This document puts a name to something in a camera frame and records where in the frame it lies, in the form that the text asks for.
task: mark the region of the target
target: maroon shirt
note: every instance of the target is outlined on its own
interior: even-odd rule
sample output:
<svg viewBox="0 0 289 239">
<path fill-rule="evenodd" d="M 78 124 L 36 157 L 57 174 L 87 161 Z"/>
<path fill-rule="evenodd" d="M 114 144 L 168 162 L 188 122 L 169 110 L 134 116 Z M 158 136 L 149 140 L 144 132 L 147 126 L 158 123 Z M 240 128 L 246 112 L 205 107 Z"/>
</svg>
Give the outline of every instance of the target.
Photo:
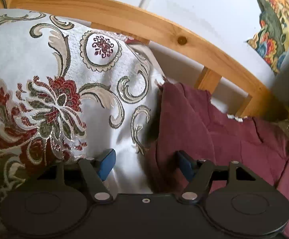
<svg viewBox="0 0 289 239">
<path fill-rule="evenodd" d="M 211 94 L 183 84 L 163 85 L 159 136 L 145 155 L 156 192 L 180 193 L 188 184 L 174 152 L 216 165 L 236 160 L 253 170 L 289 200 L 289 138 L 258 118 L 228 119 L 210 103 Z M 212 190 L 225 184 L 216 183 Z M 285 229 L 289 237 L 289 222 Z"/>
</svg>

